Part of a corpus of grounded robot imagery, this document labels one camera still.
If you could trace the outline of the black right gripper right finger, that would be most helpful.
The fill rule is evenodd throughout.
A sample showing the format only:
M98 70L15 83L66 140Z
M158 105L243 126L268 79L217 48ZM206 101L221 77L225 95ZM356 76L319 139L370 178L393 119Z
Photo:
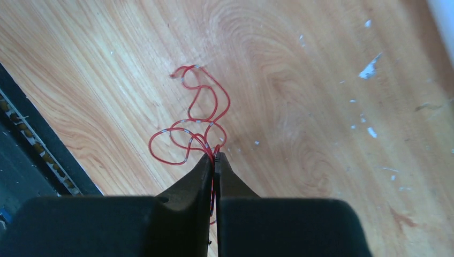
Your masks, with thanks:
M219 256L371 256L358 215L332 198L262 198L215 157Z

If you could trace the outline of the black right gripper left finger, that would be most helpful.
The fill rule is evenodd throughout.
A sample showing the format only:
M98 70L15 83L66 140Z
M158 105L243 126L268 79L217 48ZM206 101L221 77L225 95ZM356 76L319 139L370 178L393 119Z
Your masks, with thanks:
M213 160L156 196L26 201L1 237L1 256L206 256Z

